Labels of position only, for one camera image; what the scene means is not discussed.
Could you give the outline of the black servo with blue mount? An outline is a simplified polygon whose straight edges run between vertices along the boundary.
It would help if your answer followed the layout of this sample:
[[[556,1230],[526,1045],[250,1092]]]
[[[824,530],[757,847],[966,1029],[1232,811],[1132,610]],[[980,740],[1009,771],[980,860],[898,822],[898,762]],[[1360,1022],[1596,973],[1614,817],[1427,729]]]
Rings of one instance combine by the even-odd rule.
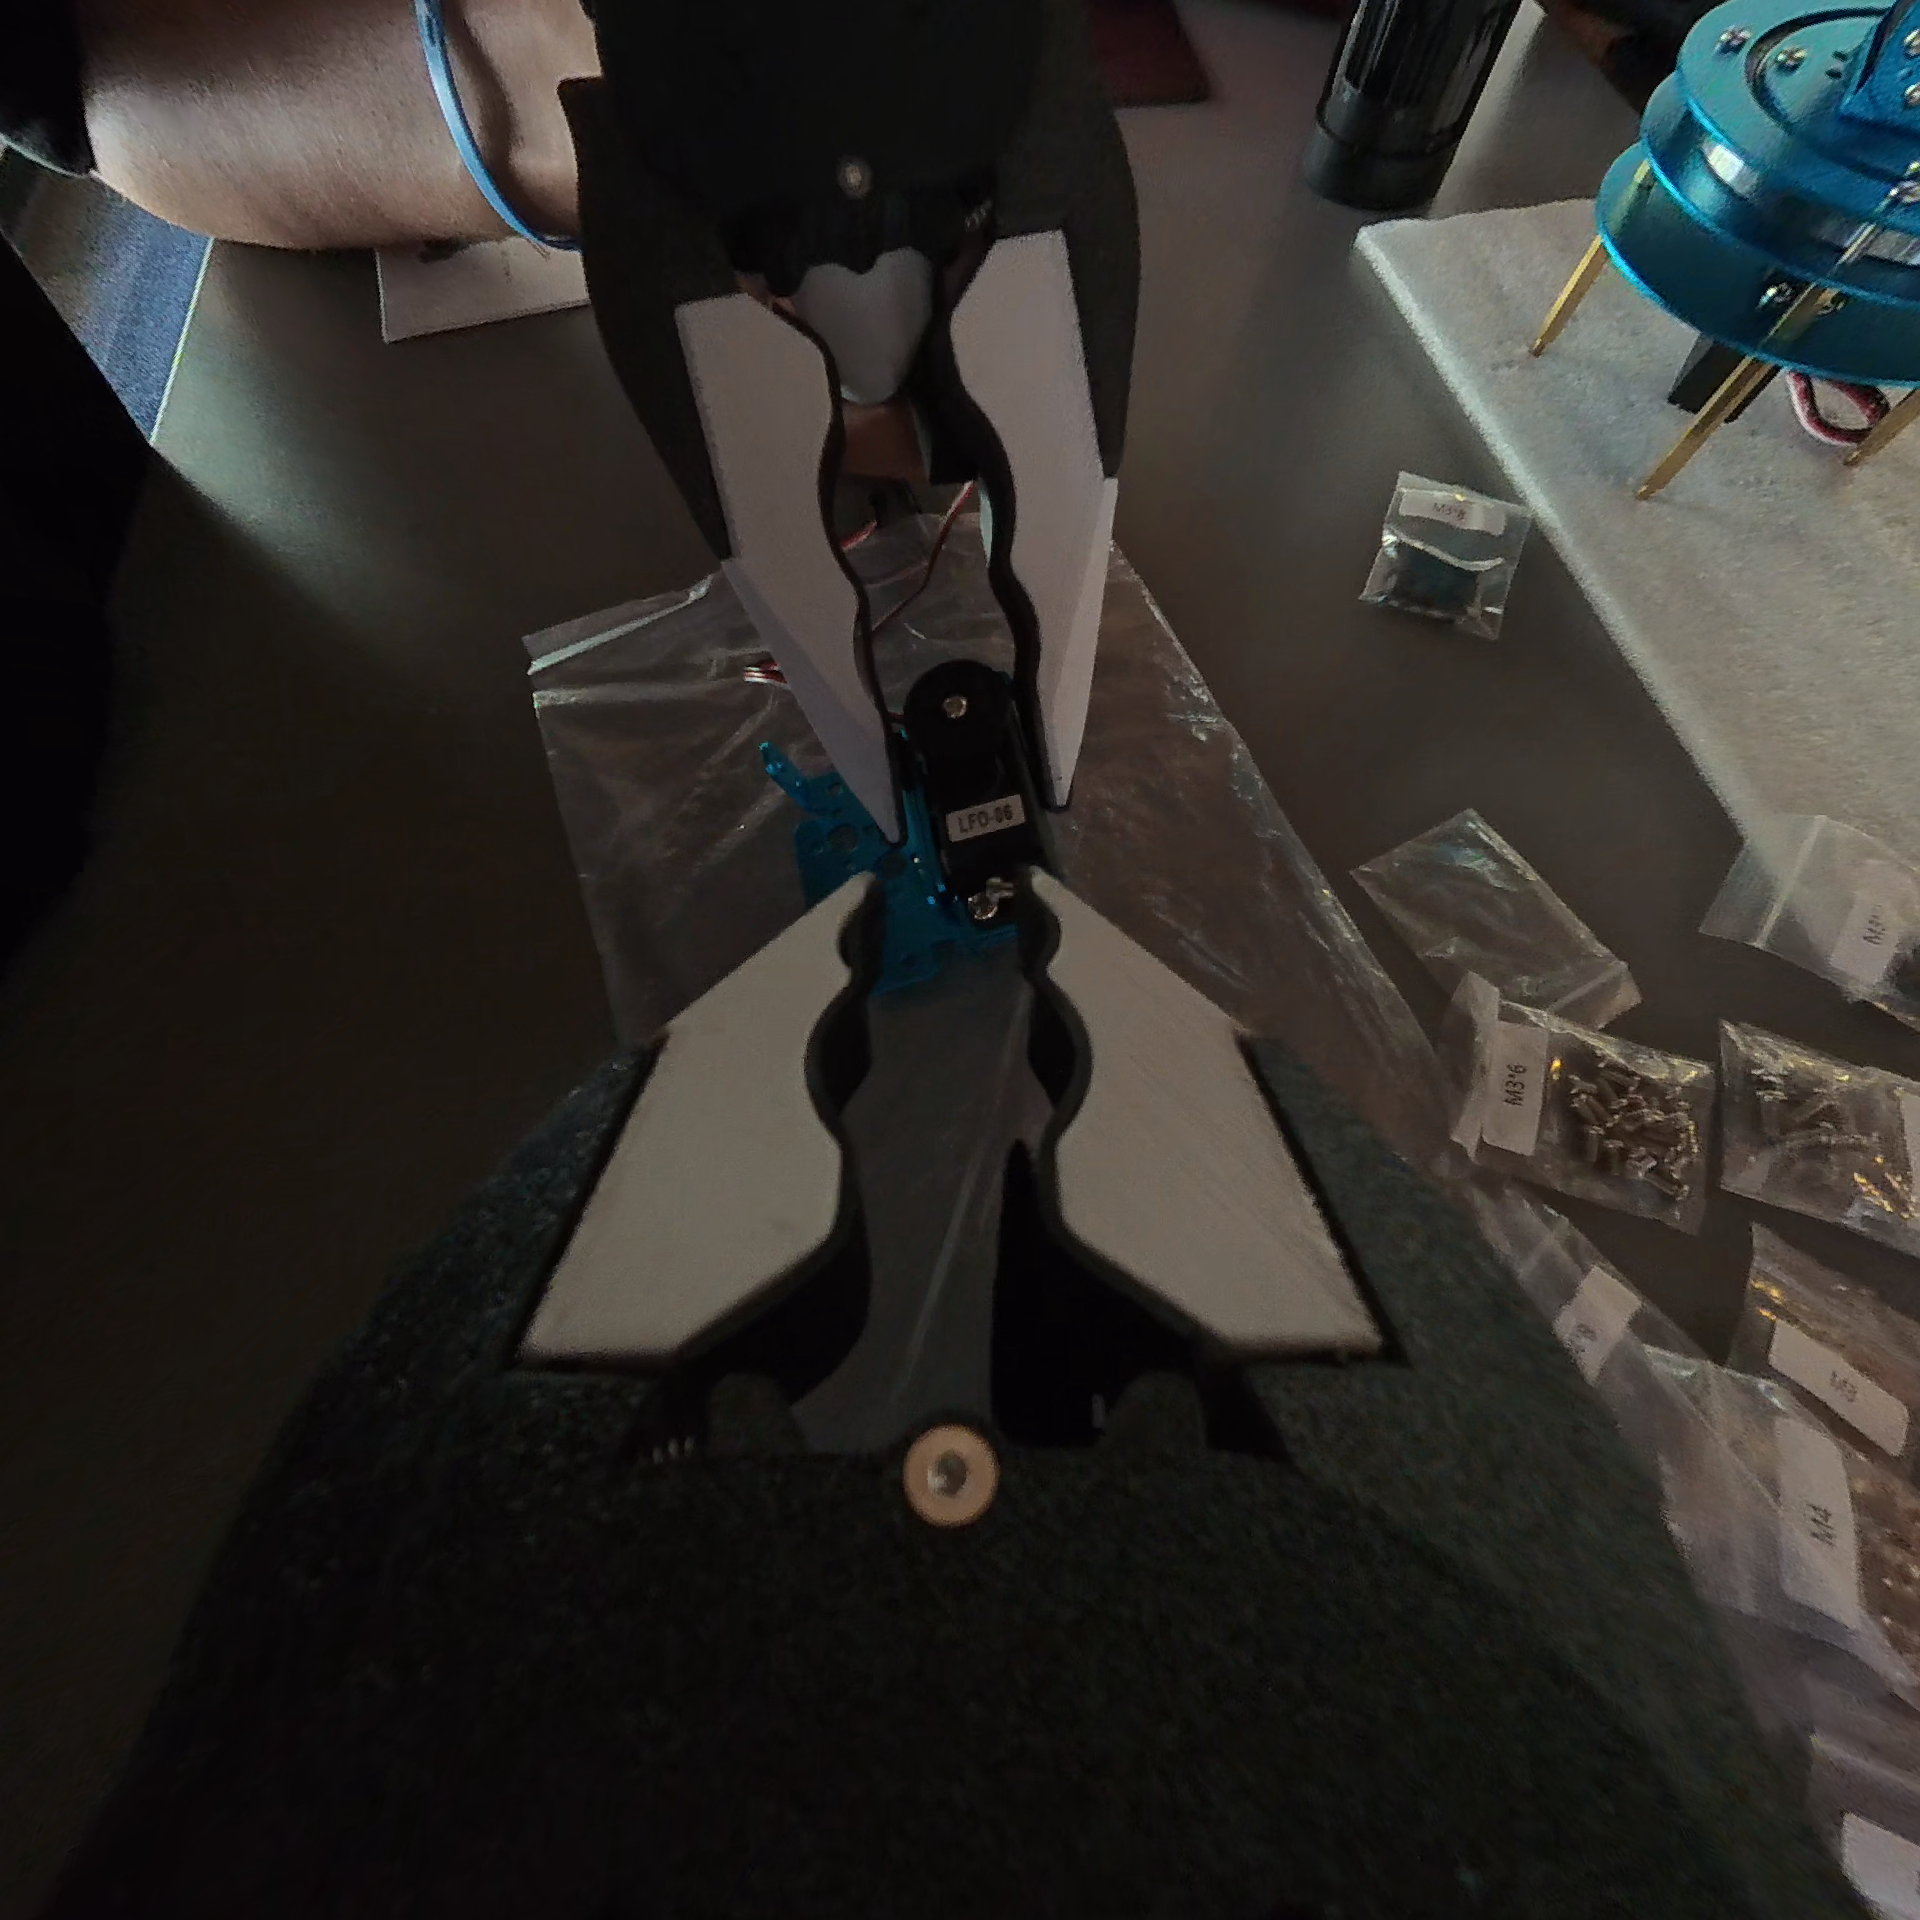
[[[1013,929],[1020,877],[1055,870],[1013,683],[980,658],[931,668],[903,698],[898,744],[951,920],[972,936]]]

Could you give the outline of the person's left forearm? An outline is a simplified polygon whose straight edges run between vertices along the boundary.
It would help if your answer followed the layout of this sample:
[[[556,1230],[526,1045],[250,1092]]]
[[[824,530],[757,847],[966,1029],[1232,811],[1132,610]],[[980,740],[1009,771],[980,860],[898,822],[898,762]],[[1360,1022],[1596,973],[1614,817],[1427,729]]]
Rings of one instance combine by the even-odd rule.
[[[76,3],[95,173],[238,245],[493,242],[509,225],[443,124],[410,3]],[[597,77],[583,3],[443,3],[465,124],[496,193],[581,222],[562,82]]]

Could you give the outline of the blue metal U bracket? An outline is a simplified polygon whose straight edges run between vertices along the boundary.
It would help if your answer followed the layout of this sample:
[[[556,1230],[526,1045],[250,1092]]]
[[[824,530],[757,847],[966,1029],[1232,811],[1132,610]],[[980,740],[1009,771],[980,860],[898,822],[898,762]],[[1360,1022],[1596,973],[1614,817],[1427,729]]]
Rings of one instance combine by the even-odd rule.
[[[1003,936],[962,922],[950,887],[917,792],[903,793],[903,842],[886,842],[876,822],[838,771],[807,776],[773,740],[762,740],[763,776],[799,806],[792,832],[807,902],[819,902],[843,882],[875,872],[886,897],[881,963],[875,993],[931,985],[961,958],[980,958]]]

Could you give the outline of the clear bag with black parts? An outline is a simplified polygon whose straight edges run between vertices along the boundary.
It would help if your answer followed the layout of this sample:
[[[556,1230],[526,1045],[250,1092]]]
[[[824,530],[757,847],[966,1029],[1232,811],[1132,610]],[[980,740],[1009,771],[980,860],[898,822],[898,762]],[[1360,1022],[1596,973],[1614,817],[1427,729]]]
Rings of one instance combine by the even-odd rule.
[[[1527,535],[1523,503],[1399,469],[1360,601],[1494,641]]]

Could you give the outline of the white instruction booklet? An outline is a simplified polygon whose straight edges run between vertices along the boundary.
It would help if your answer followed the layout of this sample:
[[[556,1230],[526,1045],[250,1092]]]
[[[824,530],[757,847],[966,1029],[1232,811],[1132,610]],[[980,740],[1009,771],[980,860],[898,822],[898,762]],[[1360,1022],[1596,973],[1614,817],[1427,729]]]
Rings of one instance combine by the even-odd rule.
[[[581,256],[526,237],[378,249],[373,264],[388,348],[588,306]]]

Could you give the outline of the white foam sheet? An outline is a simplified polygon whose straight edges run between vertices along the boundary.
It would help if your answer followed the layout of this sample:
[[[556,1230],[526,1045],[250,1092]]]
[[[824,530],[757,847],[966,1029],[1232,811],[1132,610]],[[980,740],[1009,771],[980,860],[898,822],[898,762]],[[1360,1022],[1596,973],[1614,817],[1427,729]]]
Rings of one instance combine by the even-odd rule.
[[[1916,862],[1916,424],[1860,466],[1771,388],[1638,501],[1689,330],[1602,275],[1527,343],[1585,201],[1377,222],[1360,264],[1740,826],[1835,817]]]

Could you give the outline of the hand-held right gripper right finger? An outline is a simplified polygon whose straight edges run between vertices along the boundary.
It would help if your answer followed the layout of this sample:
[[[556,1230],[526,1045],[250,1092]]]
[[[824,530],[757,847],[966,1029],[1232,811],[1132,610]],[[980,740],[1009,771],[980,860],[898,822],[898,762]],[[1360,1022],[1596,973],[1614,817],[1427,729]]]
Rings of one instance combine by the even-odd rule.
[[[1382,1354],[1237,1022],[1050,872],[1026,872],[1024,973],[1069,1251],[1212,1354]]]

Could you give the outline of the person's left hand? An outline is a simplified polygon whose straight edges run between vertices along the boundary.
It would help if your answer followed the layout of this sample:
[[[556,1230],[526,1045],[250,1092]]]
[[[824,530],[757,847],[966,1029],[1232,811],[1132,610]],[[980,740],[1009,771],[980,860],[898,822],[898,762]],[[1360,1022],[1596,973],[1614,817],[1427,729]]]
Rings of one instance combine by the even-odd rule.
[[[926,441],[911,400],[843,404],[843,481],[926,486]]]

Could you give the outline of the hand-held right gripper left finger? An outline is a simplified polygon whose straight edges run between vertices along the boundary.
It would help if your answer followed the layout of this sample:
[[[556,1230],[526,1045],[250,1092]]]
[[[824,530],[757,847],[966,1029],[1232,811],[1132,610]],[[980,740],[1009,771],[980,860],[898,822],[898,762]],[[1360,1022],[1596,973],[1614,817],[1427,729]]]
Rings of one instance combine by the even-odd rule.
[[[657,1032],[639,1092],[529,1310],[529,1368],[693,1360],[828,1251],[843,1143],[817,1042],[854,989],[875,877],[846,877]]]

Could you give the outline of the grey fabric chair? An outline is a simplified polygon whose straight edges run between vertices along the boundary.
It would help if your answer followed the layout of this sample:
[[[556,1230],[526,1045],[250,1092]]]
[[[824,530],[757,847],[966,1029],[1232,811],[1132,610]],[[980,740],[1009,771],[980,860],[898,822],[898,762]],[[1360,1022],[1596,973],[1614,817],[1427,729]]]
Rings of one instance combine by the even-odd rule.
[[[156,441],[212,242],[16,152],[4,152],[4,237]]]

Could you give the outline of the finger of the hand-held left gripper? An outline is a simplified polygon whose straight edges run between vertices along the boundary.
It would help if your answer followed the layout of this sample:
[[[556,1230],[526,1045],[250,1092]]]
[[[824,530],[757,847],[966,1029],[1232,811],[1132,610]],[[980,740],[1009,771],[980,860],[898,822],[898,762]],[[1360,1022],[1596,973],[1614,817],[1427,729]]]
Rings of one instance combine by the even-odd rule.
[[[843,464],[833,353],[753,294],[679,306],[679,336],[728,523],[723,571],[843,786],[886,842],[898,842],[898,767],[875,674],[875,610],[833,530]]]
[[[981,415],[993,561],[1026,616],[1036,754],[1048,802],[1069,806],[1094,676],[1117,477],[1108,476],[1069,242],[996,237],[950,320],[961,397]]]

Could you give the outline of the pile of small screw bags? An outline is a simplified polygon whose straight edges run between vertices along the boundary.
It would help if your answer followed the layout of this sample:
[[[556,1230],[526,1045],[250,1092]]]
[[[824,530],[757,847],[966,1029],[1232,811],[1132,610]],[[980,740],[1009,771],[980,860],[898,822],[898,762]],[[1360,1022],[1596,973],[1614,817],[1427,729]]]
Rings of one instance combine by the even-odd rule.
[[[1622,1038],[1625,961],[1477,811],[1356,883],[1454,993],[1443,1058],[1481,1229],[1649,1468],[1850,1885],[1872,1915],[1916,1915],[1916,1314],[1754,1225],[1718,1363],[1521,1191],[1699,1229],[1718,1173],[1911,1252],[1916,1082],[1734,1022],[1718,1067]]]

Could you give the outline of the person's black clothing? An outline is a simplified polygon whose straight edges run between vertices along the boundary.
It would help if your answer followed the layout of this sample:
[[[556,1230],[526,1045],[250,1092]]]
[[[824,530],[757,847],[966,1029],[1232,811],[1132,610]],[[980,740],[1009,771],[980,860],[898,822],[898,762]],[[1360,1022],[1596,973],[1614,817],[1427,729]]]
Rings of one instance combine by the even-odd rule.
[[[150,447],[4,242],[4,968],[70,887],[109,754],[109,587]]]

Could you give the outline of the black ribbed cylinder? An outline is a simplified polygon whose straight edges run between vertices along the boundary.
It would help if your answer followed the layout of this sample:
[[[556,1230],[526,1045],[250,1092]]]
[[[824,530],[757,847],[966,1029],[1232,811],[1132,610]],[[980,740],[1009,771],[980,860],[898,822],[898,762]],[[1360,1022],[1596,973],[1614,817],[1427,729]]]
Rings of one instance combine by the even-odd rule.
[[[1443,187],[1521,3],[1356,3],[1330,65],[1306,183],[1403,216]]]

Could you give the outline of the blue robot arm base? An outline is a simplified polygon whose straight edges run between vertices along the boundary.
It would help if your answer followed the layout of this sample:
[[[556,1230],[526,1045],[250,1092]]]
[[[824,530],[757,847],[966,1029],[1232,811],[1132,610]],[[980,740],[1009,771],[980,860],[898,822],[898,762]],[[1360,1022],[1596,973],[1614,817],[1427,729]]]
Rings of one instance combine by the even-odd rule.
[[[1719,353],[1649,501],[1766,383],[1900,390],[1846,444],[1860,466],[1916,418],[1916,3],[1719,3],[1600,181],[1596,233],[1533,343],[1602,272]]]

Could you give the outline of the large clear plastic bag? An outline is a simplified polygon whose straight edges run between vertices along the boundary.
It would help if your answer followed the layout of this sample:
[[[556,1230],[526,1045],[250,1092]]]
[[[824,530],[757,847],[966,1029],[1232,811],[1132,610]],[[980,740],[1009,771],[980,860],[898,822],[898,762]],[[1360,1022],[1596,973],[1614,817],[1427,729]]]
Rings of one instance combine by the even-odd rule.
[[[615,1032],[647,1038],[802,912],[777,744],[819,771],[728,580],[529,635],[529,691]],[[1089,738],[1048,822],[1062,882],[1251,1035],[1331,1070],[1373,963],[1123,553]]]

